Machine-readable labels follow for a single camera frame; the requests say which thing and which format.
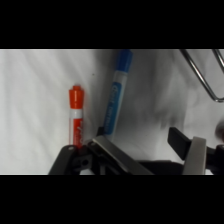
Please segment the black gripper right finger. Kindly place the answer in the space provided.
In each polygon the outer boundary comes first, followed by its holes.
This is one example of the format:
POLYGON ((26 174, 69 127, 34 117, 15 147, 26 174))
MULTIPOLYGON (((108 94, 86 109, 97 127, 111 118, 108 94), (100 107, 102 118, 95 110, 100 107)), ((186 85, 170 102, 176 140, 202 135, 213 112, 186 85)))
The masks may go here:
POLYGON ((205 139, 189 139, 175 127, 169 129, 167 142, 184 162, 183 175, 204 175, 206 170, 224 175, 224 145, 210 148, 205 139))

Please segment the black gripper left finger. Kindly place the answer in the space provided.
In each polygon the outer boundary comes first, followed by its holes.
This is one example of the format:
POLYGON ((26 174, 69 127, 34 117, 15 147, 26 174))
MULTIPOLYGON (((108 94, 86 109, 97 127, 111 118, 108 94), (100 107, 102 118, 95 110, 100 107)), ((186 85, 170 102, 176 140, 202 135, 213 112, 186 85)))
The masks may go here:
POLYGON ((103 136, 99 127, 95 138, 81 148, 64 146, 55 159, 49 175, 79 175, 90 170, 95 175, 153 175, 103 136))

